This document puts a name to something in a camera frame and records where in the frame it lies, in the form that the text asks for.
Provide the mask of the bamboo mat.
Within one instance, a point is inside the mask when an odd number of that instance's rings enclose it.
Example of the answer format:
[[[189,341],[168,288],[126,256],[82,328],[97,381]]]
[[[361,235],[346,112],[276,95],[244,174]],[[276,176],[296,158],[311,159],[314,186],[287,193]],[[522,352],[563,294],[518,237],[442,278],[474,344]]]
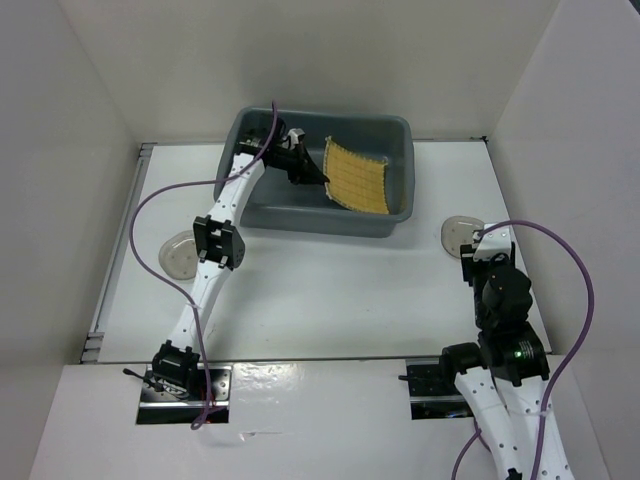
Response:
[[[353,212],[390,214],[385,187],[386,158],[350,151],[328,136],[322,166],[328,179],[325,192],[329,200]]]

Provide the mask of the clear plate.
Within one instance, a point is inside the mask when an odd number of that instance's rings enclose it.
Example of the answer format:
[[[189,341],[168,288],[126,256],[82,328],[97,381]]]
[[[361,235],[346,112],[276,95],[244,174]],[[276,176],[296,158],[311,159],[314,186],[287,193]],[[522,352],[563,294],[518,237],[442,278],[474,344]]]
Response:
[[[158,262],[164,273],[173,280],[194,279],[198,257],[193,233],[183,231],[167,240],[159,250]]]
[[[460,247],[473,243],[475,231],[482,230],[484,222],[470,216],[455,215],[441,225],[441,245],[446,253],[456,259],[461,258]]]

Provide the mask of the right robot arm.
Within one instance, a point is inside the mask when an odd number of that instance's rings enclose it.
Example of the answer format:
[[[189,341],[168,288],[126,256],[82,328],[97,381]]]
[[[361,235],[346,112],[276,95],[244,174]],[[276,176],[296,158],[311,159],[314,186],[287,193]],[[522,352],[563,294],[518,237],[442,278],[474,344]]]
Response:
[[[516,268],[514,252],[513,246],[486,252],[461,246],[478,339],[443,349],[438,381],[463,396],[498,478],[571,479],[553,405],[543,397],[551,370],[528,321],[531,282]]]

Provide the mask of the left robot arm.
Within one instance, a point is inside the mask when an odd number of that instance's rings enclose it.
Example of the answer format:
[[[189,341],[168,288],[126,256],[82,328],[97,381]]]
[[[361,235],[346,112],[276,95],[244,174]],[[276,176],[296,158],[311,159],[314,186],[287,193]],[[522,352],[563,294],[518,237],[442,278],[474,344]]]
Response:
[[[268,168],[282,170],[294,185],[328,182],[304,145],[305,132],[293,128],[282,139],[249,134],[236,143],[228,180],[207,215],[193,221],[196,248],[194,282],[177,325],[152,360],[157,382],[176,399],[211,390],[198,364],[204,360],[203,324],[211,315],[224,282],[241,265],[245,243],[238,226],[248,199]]]

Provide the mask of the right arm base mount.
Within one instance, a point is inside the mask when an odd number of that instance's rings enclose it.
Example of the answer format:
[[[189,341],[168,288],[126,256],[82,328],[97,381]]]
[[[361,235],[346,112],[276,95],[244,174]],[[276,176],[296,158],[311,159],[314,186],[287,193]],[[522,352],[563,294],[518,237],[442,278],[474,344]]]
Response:
[[[412,420],[473,416],[463,396],[445,379],[436,357],[407,360],[406,372],[398,379],[408,389]]]

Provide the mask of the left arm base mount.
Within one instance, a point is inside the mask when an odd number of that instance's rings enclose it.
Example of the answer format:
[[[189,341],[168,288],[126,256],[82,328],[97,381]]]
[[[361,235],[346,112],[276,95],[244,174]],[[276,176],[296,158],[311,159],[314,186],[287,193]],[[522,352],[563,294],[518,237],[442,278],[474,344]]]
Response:
[[[195,389],[170,386],[156,379],[150,366],[143,373],[124,368],[122,373],[141,381],[142,387],[136,417],[137,425],[191,424],[206,404],[206,379],[199,366]],[[210,368],[212,406],[206,424],[226,424],[229,421],[232,386],[232,366],[214,364]]]

